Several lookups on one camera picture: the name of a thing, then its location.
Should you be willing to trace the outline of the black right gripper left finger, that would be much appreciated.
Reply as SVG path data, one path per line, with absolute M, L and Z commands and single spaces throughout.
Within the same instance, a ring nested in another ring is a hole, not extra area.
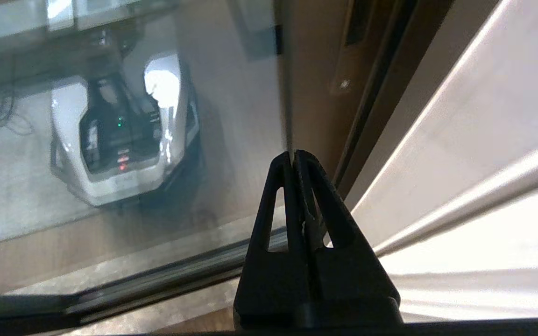
M 269 241 L 277 192 L 283 190 L 287 251 Z M 272 159 L 234 299 L 241 327 L 291 327 L 297 308 L 310 300 L 308 263 L 290 154 Z

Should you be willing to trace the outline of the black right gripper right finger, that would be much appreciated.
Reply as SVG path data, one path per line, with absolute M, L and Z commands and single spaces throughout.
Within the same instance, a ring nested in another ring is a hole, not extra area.
M 402 325 L 401 296 L 318 159 L 297 150 L 311 298 L 298 325 Z

